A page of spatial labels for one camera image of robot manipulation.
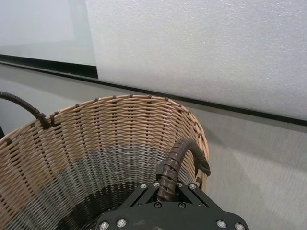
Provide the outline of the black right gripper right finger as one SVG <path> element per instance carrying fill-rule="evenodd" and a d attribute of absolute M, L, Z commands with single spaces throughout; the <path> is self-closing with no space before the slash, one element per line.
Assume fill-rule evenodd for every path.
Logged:
<path fill-rule="evenodd" d="M 211 199 L 196 184 L 176 184 L 176 201 L 194 204 L 201 207 L 211 207 Z"/>

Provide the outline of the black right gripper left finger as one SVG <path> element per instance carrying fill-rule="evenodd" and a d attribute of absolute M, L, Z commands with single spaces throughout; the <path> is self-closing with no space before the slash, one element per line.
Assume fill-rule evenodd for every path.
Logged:
<path fill-rule="evenodd" d="M 159 161 L 156 164 L 156 179 L 152 183 L 140 183 L 119 209 L 139 207 L 146 204 L 152 204 L 156 209 L 162 209 L 162 203 L 157 199 L 157 192 L 164 164 L 164 161 Z"/>

